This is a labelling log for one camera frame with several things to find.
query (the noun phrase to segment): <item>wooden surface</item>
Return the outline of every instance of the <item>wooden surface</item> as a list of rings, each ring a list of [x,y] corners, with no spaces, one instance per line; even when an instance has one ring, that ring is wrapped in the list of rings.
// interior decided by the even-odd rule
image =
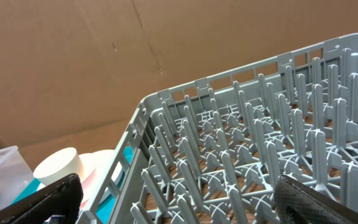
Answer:
[[[201,167],[201,170],[204,169],[205,168],[205,163],[200,162],[200,167]],[[173,166],[170,167],[169,171],[170,171],[171,176],[176,174],[175,167],[173,167]],[[340,174],[341,174],[341,171],[337,170],[337,169],[331,169],[329,171],[329,175],[331,177],[337,177]],[[238,177],[237,180],[238,180],[238,183],[239,183],[239,187],[242,188],[244,186],[244,178],[243,177]],[[253,186],[250,187],[247,190],[247,193],[249,193],[249,192],[257,192],[257,191],[260,191],[260,190],[264,190],[264,188],[262,186],[253,184]],[[207,184],[203,185],[202,193],[203,193],[203,195],[206,195],[208,193],[208,185]],[[218,191],[218,192],[215,192],[214,194],[212,194],[210,199],[216,199],[216,198],[222,198],[222,197],[226,197],[226,193],[222,192],[222,191]],[[146,207],[146,210],[157,209],[157,205],[156,205],[153,197],[150,194],[147,194],[145,207]],[[248,222],[252,223],[255,220],[254,214],[252,212],[248,211],[248,210],[246,210],[246,214],[247,214]],[[198,217],[198,219],[199,219],[201,224],[211,223],[211,217],[209,215],[207,215],[207,214],[204,214],[203,212],[198,212],[197,217]],[[236,219],[234,217],[233,211],[230,211],[230,213],[227,215],[227,217],[229,217],[231,219],[232,223],[237,223]],[[163,223],[171,223],[171,218],[164,218]]]
[[[311,117],[306,117],[305,123],[313,124],[313,119]],[[333,122],[328,121],[327,126],[332,127],[332,125],[333,125]],[[332,138],[327,137],[326,141],[327,142],[332,142]],[[201,170],[204,169],[205,166],[206,166],[205,162],[201,161],[201,160],[199,162],[200,162],[199,165],[201,167]],[[169,171],[170,171],[171,176],[175,175],[176,174],[176,167],[175,166],[170,166]],[[331,176],[331,177],[336,177],[336,176],[339,176],[339,175],[341,175],[340,170],[331,169],[329,171],[329,176]],[[244,186],[244,178],[243,177],[237,177],[237,180],[238,180],[238,183],[239,183],[239,187],[242,188]],[[257,192],[257,191],[260,191],[260,190],[264,190],[264,188],[262,186],[253,184],[253,186],[250,187],[247,190],[247,193],[248,192]],[[206,195],[208,193],[208,185],[207,184],[202,185],[202,193],[203,193],[203,195]],[[226,195],[225,192],[218,191],[218,192],[215,192],[214,194],[212,194],[210,199],[222,198],[222,197],[226,197],[226,196],[227,195]],[[146,207],[146,210],[157,209],[157,205],[154,202],[154,199],[150,194],[147,195],[145,207]],[[249,212],[248,210],[246,210],[246,214],[247,214],[248,222],[252,223],[255,220],[254,214],[252,212]],[[211,217],[209,215],[207,215],[207,214],[204,214],[203,212],[198,212],[197,217],[198,217],[200,223],[211,223]],[[231,219],[232,223],[237,223],[236,219],[234,217],[233,211],[230,211],[230,213],[227,215],[227,217],[229,217]],[[164,218],[163,223],[171,223],[171,218]]]

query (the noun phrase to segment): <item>cardboard box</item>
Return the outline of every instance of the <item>cardboard box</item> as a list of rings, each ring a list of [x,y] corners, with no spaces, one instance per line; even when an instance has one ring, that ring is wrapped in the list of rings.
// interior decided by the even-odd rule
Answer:
[[[350,0],[0,0],[0,140],[126,121],[149,93],[353,32]]]

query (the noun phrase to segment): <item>teal object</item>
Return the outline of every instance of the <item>teal object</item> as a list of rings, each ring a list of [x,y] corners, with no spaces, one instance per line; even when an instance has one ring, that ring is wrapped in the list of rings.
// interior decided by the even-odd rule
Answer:
[[[127,159],[127,161],[129,163],[131,163],[132,157],[133,157],[131,147],[127,146],[124,149],[124,156]],[[124,177],[125,177],[125,172],[123,173],[120,181],[117,184],[117,186],[119,188],[121,188],[122,181],[124,180]],[[30,194],[33,194],[34,192],[37,191],[37,188],[39,185],[40,185],[39,180],[34,179],[12,203],[16,203],[16,202],[22,200],[23,198],[29,196]],[[116,199],[110,195],[108,198],[106,198],[104,200],[104,202],[102,204],[99,205],[99,207],[96,211],[96,215],[103,222],[103,224],[107,224],[109,217],[110,217],[110,213],[112,211],[112,208],[114,207],[115,201],[116,201]]]

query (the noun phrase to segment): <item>brown cardboard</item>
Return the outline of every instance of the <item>brown cardboard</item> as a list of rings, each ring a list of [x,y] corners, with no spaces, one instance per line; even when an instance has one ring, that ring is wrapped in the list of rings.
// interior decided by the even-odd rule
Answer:
[[[350,0],[0,0],[0,140],[124,122],[149,93],[352,32]]]
[[[99,128],[68,134],[45,142],[24,146],[19,152],[31,170],[48,156],[66,147],[75,147],[78,154],[103,149],[115,149],[129,120],[107,124]]]

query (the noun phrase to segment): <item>plastic tine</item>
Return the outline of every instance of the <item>plastic tine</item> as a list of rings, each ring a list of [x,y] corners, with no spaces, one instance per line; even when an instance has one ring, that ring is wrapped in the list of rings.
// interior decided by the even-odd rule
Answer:
[[[260,98],[262,100],[262,106],[266,108],[268,99],[267,99],[267,88],[266,88],[264,74],[258,75],[258,81],[259,81],[259,90],[260,90]]]
[[[239,101],[240,101],[239,108],[241,108],[241,116],[242,116],[242,119],[245,122],[246,111],[245,111],[245,108],[244,108],[244,103],[247,102],[247,98],[246,98],[246,93],[244,93],[244,91],[242,91],[242,90],[239,91]]]
[[[227,182],[229,183],[229,185],[236,184],[236,186],[238,187],[239,183],[237,181],[236,173],[234,171],[234,165],[231,160],[230,154],[226,151],[222,152],[221,159]]]
[[[209,88],[209,89],[208,89],[208,94],[209,94],[209,97],[210,97],[211,99],[214,99],[214,98],[215,98],[214,89]]]
[[[234,95],[236,96],[236,101],[237,101],[237,105],[239,108],[239,112],[240,114],[242,114],[242,108],[241,108],[241,102],[240,102],[240,96],[239,96],[239,91],[240,91],[240,84],[237,81],[233,82],[233,89],[234,89]]]
[[[155,135],[161,145],[162,150],[164,150],[164,154],[165,154],[165,158],[166,158],[167,162],[169,164],[171,164],[173,162],[173,155],[171,153],[170,148],[168,147],[168,144],[165,140],[164,135],[162,134],[159,127],[155,127],[154,131],[155,131]]]
[[[194,201],[194,204],[198,208],[201,208],[204,205],[203,196],[197,187],[196,180],[194,179],[193,174],[191,174],[187,163],[185,161],[180,161],[179,168],[180,172],[183,174],[183,178],[186,181],[187,188]]]
[[[178,195],[178,207],[186,224],[200,224],[187,194]]]
[[[341,204],[358,212],[358,166],[341,165]]]
[[[201,169],[198,165],[198,158],[196,157],[195,150],[191,150],[190,144],[187,139],[182,139],[179,147],[182,147],[182,150],[185,152],[187,159],[189,160],[191,170],[194,173],[195,177],[201,177]]]
[[[341,54],[341,85],[346,87],[351,74],[351,53],[351,49],[343,49]]]
[[[254,109],[252,108],[252,104],[245,103],[244,108],[246,109],[246,118],[245,123],[248,126],[249,134],[251,135],[251,141],[256,143],[255,141],[255,124],[254,124]]]
[[[223,129],[222,119],[221,119],[221,116],[219,115],[219,113],[214,112],[213,116],[214,116],[216,129],[219,129],[219,128]]]
[[[313,107],[313,128],[324,128],[323,88],[319,84],[311,86],[311,98]]]
[[[187,135],[187,139],[190,143],[191,148],[196,152],[198,151],[198,153],[200,153],[199,147],[198,147],[198,143],[196,141],[196,139],[193,136],[193,132],[191,132],[191,127],[190,124],[187,120],[183,121],[183,127],[185,129],[185,134]]]
[[[334,103],[334,99],[338,98],[338,66],[328,66],[328,105]]]
[[[248,224],[248,219],[246,215],[246,210],[242,205],[242,197],[238,186],[228,185],[228,196],[231,203],[231,208],[233,209],[234,217],[236,218],[237,223]]]
[[[169,125],[167,123],[167,120],[165,118],[165,115],[163,113],[159,113],[158,114],[158,118],[160,119],[160,122],[161,122],[161,125],[162,125],[162,128],[164,129],[165,131],[165,135],[167,136],[168,138],[168,142],[171,146],[175,146],[176,145],[176,142],[175,142],[175,139],[173,138],[173,134],[171,132],[171,129],[169,128]]]
[[[266,147],[265,147],[265,135],[264,135],[262,122],[258,119],[255,119],[254,126],[255,126],[256,145],[259,154],[259,161],[260,163],[265,164],[264,153],[266,152]]]
[[[155,203],[157,204],[158,209],[163,213],[168,211],[168,202],[163,196],[160,187],[157,184],[154,176],[147,170],[144,169],[141,174],[147,189],[150,194],[153,196]]]
[[[268,110],[270,112],[270,116],[273,120],[278,119],[278,111],[277,111],[277,104],[276,104],[276,97],[273,89],[273,83],[266,84],[267,86],[267,93],[268,93]]]
[[[353,122],[358,122],[358,74],[352,73],[349,77],[349,97],[347,116]]]
[[[167,121],[169,126],[171,127],[171,130],[173,132],[178,131],[177,125],[175,124],[175,121],[172,118],[172,114],[169,111],[168,105],[166,102],[162,102],[162,109],[164,110],[165,116],[167,117]]]
[[[346,100],[338,98],[334,100],[333,118],[333,144],[337,148],[346,147]]]
[[[298,107],[302,111],[303,116],[308,113],[308,95],[306,92],[306,80],[304,74],[296,75],[297,93],[298,93]]]
[[[311,66],[311,74],[313,79],[313,84],[321,85],[321,60],[319,57],[313,58]]]
[[[131,213],[138,224],[154,224],[152,218],[140,202],[132,204]]]
[[[157,166],[158,171],[160,172],[162,181],[164,181],[164,183],[166,183],[166,184],[171,182],[171,176],[170,176],[169,171],[161,157],[160,152],[158,150],[156,150],[156,148],[154,146],[149,147],[149,152],[153,158],[154,164]]]
[[[287,102],[285,101],[285,96],[283,94],[279,94],[277,96],[277,101],[278,101],[278,108],[279,108],[279,112],[280,112],[280,128],[281,128],[281,133],[284,136],[289,136],[291,134],[291,130],[290,130],[290,121],[288,119],[288,105]]]
[[[216,130],[216,135],[218,136],[220,150],[221,151],[228,151],[229,150],[229,145],[227,144],[226,135],[225,135],[223,129],[221,129],[221,128],[217,129]]]
[[[292,130],[294,138],[294,148],[298,156],[306,155],[306,145],[305,145],[305,132],[303,126],[305,122],[303,121],[302,111],[298,109],[291,110],[292,116]]]
[[[285,67],[285,91],[287,92],[287,97],[290,104],[295,103],[295,91],[293,86],[293,76],[292,76],[292,68],[291,66]]]
[[[189,121],[191,131],[193,132],[194,138],[199,140],[200,135],[198,134],[198,124],[195,123],[193,117],[191,115],[191,111],[188,106],[185,106],[185,115],[187,120]]]
[[[278,166],[276,145],[272,142],[266,142],[267,168],[270,179],[270,186],[274,189],[278,176],[280,175],[280,167]]]
[[[186,105],[190,109],[190,113],[191,113],[191,117],[193,118],[193,121],[195,122],[196,126],[198,126],[197,115],[196,115],[196,113],[194,111],[193,104],[191,103],[191,99],[190,99],[189,95],[185,96],[185,101],[186,101]]]
[[[205,121],[203,124],[203,131],[206,134],[210,134],[214,131],[214,127],[212,127],[212,124],[209,121]]]
[[[313,178],[317,184],[326,184],[327,159],[326,159],[326,135],[320,130],[311,132],[311,155],[313,160]]]
[[[218,108],[218,104],[216,103],[216,100],[215,99],[210,99],[210,102],[211,102],[212,110],[219,114],[219,108]]]

